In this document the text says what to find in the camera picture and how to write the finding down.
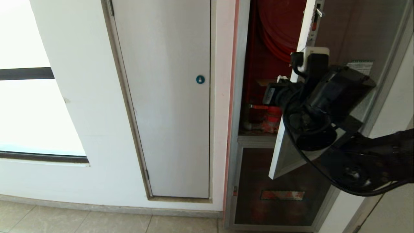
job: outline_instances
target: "open cabinet door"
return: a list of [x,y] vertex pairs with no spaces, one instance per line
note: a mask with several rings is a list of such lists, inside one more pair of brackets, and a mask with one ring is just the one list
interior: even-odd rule
[[[307,0],[306,9],[303,14],[301,34],[298,41],[298,47],[296,51],[301,51],[306,46],[313,45],[316,34],[318,32],[319,20],[315,20],[316,7],[322,10],[323,0]],[[292,82],[297,82],[298,75],[292,71],[290,77]],[[314,160],[320,155],[320,151],[307,154],[311,160]],[[285,127],[283,120],[280,121],[279,131],[277,133],[276,145],[274,146],[272,163],[270,165],[269,177],[275,179],[284,175],[294,169],[306,164],[299,153],[294,149],[287,134],[285,134]]]

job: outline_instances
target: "door hinge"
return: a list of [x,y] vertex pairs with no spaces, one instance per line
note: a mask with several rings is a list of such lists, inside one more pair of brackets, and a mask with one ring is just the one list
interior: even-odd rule
[[352,233],[357,233],[361,229],[361,226],[357,226]]
[[233,196],[237,196],[237,186],[233,186]]
[[109,14],[114,16],[112,0],[106,0],[106,5],[108,6]]

